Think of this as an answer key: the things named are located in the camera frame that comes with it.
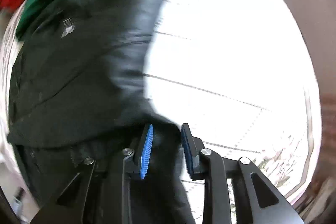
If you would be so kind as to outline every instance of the black metal bracket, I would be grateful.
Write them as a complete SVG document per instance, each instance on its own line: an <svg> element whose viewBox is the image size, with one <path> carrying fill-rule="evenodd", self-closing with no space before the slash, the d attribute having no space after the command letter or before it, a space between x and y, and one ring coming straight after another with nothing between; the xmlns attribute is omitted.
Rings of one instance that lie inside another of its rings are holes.
<svg viewBox="0 0 336 224"><path fill-rule="evenodd" d="M143 179L147 173L152 135L153 127L147 124L141 137L134 138L129 148L108 159L86 158L31 224L94 224L97 202L108 206L100 215L102 223L132 224L130 180Z"/></svg>
<svg viewBox="0 0 336 224"><path fill-rule="evenodd" d="M205 180L203 224L231 223L227 179L235 196L237 224L303 224L268 178L246 157L231 160L204 147L182 125L182 144L192 180Z"/></svg>

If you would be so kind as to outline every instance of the silver bolt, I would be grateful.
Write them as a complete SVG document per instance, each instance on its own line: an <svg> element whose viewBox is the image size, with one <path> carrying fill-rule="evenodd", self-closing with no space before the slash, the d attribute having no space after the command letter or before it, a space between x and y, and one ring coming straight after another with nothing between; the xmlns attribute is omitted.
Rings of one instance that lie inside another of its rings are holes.
<svg viewBox="0 0 336 224"><path fill-rule="evenodd" d="M93 162L94 162L94 159L91 158L91 157L88 157L84 160L84 164L86 164L86 165L93 164Z"/></svg>
<svg viewBox="0 0 336 224"><path fill-rule="evenodd" d="M130 154L132 154L132 153L133 153L133 150L130 149L130 148L125 148L125 149L123 149L123 154L124 154L125 156L128 156L128 155L130 155Z"/></svg>
<svg viewBox="0 0 336 224"><path fill-rule="evenodd" d="M202 153L203 155L211 155L211 150L210 150L210 149L207 149L207 148L203 148L203 149L201 150L201 153Z"/></svg>
<svg viewBox="0 0 336 224"><path fill-rule="evenodd" d="M240 162L242 164L250 164L251 160L249 158L242 157L242 158L240 158Z"/></svg>

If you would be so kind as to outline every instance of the clothing pile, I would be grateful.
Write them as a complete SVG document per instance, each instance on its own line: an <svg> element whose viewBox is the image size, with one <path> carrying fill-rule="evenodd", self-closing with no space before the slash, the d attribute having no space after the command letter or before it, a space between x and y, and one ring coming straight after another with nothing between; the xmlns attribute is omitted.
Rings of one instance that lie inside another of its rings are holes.
<svg viewBox="0 0 336 224"><path fill-rule="evenodd" d="M144 98L144 59L163 1L26 0L17 13L24 43L3 120L39 206L85 158L128 147L152 123L147 177L131 185L133 222L194 223L179 178L180 131Z"/></svg>

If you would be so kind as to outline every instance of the black jacket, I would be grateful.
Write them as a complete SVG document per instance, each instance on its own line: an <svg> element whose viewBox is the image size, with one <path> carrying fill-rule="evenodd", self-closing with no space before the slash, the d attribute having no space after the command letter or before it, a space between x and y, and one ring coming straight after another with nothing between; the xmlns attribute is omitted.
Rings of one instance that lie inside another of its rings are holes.
<svg viewBox="0 0 336 224"><path fill-rule="evenodd" d="M180 132L143 96L162 2L55 0L30 25L12 70L8 140L40 205L83 158L125 147L150 122L151 162L132 186L133 221L194 223L179 181Z"/></svg>

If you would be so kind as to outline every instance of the screw head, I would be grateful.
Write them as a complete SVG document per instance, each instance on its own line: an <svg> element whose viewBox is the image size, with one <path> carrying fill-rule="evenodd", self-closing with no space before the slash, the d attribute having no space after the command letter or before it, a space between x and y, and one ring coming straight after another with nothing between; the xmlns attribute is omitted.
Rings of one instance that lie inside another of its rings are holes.
<svg viewBox="0 0 336 224"><path fill-rule="evenodd" d="M240 162L242 164L250 164L251 160L249 158L242 157L242 158L240 158Z"/></svg>
<svg viewBox="0 0 336 224"><path fill-rule="evenodd" d="M133 150L130 149L130 148L125 148L125 149L123 149L123 154L124 154L125 156L128 156L128 155L130 155L130 154L132 154L132 153L133 153Z"/></svg>
<svg viewBox="0 0 336 224"><path fill-rule="evenodd" d="M94 159L91 158L91 157L88 157L88 158L84 159L84 164L86 164L86 165L93 164L93 162L94 162Z"/></svg>
<svg viewBox="0 0 336 224"><path fill-rule="evenodd" d="M202 153L203 155L211 155L211 150L210 150L210 149L207 149L207 148L203 148L203 149L201 150L201 153Z"/></svg>

